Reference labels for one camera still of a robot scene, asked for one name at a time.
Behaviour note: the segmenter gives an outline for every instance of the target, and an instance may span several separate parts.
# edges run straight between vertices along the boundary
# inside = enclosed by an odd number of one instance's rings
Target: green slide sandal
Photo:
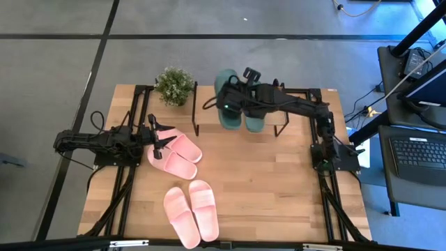
[[[263,130],[263,127],[265,126],[265,120],[264,119],[255,119],[250,117],[245,117],[245,124],[246,129],[248,129],[250,132],[261,132]]]
[[[222,70],[218,73],[214,83],[215,95],[218,95],[224,83],[228,82],[229,77],[232,75],[237,75],[237,72],[232,69]],[[241,114],[231,111],[218,109],[218,119],[220,120],[223,128],[227,130],[238,130],[242,124]]]

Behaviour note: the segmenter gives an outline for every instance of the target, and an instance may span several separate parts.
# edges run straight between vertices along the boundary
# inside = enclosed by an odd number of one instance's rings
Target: small plant
[[[160,100],[164,101],[166,105],[184,105],[189,93],[194,89],[194,80],[191,74],[175,67],[165,68],[157,80],[155,90],[161,93]]]

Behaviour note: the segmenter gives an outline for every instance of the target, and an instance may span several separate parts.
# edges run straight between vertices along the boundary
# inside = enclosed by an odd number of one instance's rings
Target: wooden table
[[[134,85],[116,86],[106,129],[122,121],[130,109],[133,91]],[[330,103],[330,111],[334,113],[336,135],[347,143],[339,94],[332,89],[321,91],[323,101]],[[321,192],[309,152],[312,143],[309,119],[289,114],[290,123],[279,137],[274,136],[272,125],[283,124],[283,114],[270,117],[269,125],[261,133],[248,132],[244,122],[240,130],[228,131],[218,123],[216,108],[201,109],[204,101],[212,96],[212,86],[198,86],[199,137],[195,136],[191,123],[192,97],[183,107],[166,107],[159,101],[159,93],[152,92],[147,113],[154,113],[161,124],[176,126],[202,149],[203,159],[197,164],[196,179],[208,182],[214,190],[219,240],[327,241]],[[116,170],[116,167],[105,167],[93,177],[79,234],[88,231],[108,207]],[[348,172],[337,172],[337,180],[345,212],[370,239],[358,181]],[[125,237],[177,239],[164,214],[162,201],[174,186],[182,188],[188,197],[189,183],[152,167],[143,158],[134,178]],[[112,233],[118,229],[119,208],[117,212]],[[331,215],[334,234],[340,238],[333,209]]]

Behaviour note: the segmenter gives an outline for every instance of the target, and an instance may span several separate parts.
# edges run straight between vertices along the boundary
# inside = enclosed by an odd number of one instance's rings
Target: floor
[[[431,8],[425,1],[430,0],[417,0],[414,5],[423,15]],[[28,162],[26,168],[0,167],[0,243],[33,238],[60,161],[52,148],[55,135],[71,127],[100,47],[98,39],[5,39],[1,35],[102,34],[113,2],[0,3],[0,152]],[[370,6],[369,2],[342,2],[351,13]],[[262,73],[263,82],[279,78],[289,87],[335,88],[347,114],[357,98],[380,82],[376,49],[396,45],[418,24],[414,6],[382,3],[367,15],[351,18],[338,13],[328,0],[121,1],[110,34],[233,34],[233,38],[237,34],[300,34],[318,40],[163,39],[166,36],[108,40],[81,131],[94,131],[89,122],[92,111],[107,115],[116,84],[153,84],[167,66],[188,70],[202,85],[212,84],[223,68],[242,71],[249,66]],[[441,29],[437,24],[432,37],[444,39],[438,32]],[[416,45],[431,49],[428,37]],[[373,93],[359,105],[378,97]],[[93,160],[85,151],[76,151],[73,158],[87,164]],[[89,174],[80,165],[70,165],[48,238],[75,236]],[[363,185],[362,191],[375,241],[446,249],[446,212],[403,205],[402,216],[391,218],[382,214],[389,207],[385,188]]]

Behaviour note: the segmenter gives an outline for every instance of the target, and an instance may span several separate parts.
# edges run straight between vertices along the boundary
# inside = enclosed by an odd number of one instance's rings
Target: pink slide sandal
[[[200,148],[198,148],[194,142],[187,138],[186,135],[178,129],[159,131],[157,134],[160,139],[176,136],[176,138],[169,142],[166,147],[177,152],[178,155],[192,163],[197,163],[203,156]]]
[[[185,248],[192,249],[198,246],[201,241],[200,233],[180,188],[172,188],[164,196],[164,210]]]
[[[215,241],[220,231],[212,188],[204,181],[193,181],[189,184],[189,196],[201,238],[203,241]]]
[[[162,159],[157,160],[153,155],[153,146],[149,146],[147,158],[152,166],[180,178],[189,180],[193,179],[197,175],[197,166],[194,163],[183,159],[181,156],[176,154],[176,152],[166,147],[160,149],[160,152],[162,154]]]

